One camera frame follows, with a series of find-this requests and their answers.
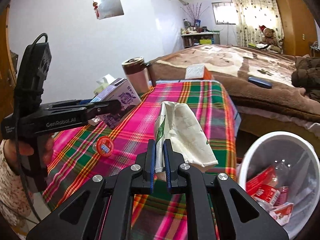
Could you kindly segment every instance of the person's arm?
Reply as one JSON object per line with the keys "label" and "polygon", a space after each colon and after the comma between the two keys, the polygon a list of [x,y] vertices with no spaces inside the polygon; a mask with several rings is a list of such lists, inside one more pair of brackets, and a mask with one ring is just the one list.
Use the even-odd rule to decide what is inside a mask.
{"label": "person's arm", "polygon": [[8,209],[5,205],[10,207],[18,214],[27,217],[30,215],[31,209],[28,205],[27,198],[24,194],[20,176],[17,171],[13,171],[14,164],[9,167],[5,155],[4,145],[8,147],[9,141],[2,141],[0,146],[0,212],[7,222],[12,226],[22,226],[23,219]]}

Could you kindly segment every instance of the window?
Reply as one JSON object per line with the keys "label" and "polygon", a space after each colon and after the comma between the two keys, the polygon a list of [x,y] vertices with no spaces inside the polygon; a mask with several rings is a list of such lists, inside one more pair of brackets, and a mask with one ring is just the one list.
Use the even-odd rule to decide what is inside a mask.
{"label": "window", "polygon": [[238,15],[231,2],[212,3],[216,24],[237,24]]}

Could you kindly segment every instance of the white paper bag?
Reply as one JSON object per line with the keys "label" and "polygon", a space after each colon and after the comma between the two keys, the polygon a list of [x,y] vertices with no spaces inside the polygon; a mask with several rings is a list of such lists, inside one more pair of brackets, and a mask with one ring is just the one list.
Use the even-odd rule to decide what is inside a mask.
{"label": "white paper bag", "polygon": [[181,153],[186,163],[196,166],[202,172],[218,164],[198,120],[187,104],[163,101],[154,135],[156,173],[164,171],[162,147],[165,139],[171,140],[173,151]]}

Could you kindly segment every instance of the metal bolt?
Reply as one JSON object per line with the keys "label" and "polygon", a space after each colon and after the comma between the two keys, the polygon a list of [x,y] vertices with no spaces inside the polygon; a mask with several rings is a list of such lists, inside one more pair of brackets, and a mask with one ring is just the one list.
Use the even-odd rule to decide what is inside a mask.
{"label": "metal bolt", "polygon": [[133,170],[133,171],[138,171],[140,169],[141,169],[141,166],[139,164],[131,165],[131,170]]}
{"label": "metal bolt", "polygon": [[92,178],[92,180],[94,181],[94,182],[100,182],[100,181],[102,181],[102,176],[101,175],[94,175],[93,176],[93,178]]}
{"label": "metal bolt", "polygon": [[190,169],[190,165],[188,163],[183,163],[180,165],[180,168],[183,170],[188,170]]}
{"label": "metal bolt", "polygon": [[228,178],[228,175],[225,173],[219,173],[218,178],[221,180],[226,180]]}

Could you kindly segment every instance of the colorful tablecloth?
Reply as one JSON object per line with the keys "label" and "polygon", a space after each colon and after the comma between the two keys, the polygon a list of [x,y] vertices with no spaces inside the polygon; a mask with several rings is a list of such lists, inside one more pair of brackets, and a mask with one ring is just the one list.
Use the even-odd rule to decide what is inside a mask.
{"label": "colorful tablecloth", "polygon": [[[225,172],[235,178],[236,110],[223,86],[215,81],[159,84],[141,97],[137,106],[116,129],[103,122],[60,132],[55,138],[48,187],[43,198],[53,210],[95,174],[111,176],[134,164],[154,138],[154,123],[162,101],[186,103],[194,112],[219,162],[211,173]],[[103,157],[92,144],[103,135],[115,145],[110,157]],[[185,195],[169,195],[166,184],[155,180],[152,195],[136,195],[131,239],[186,239]]]}

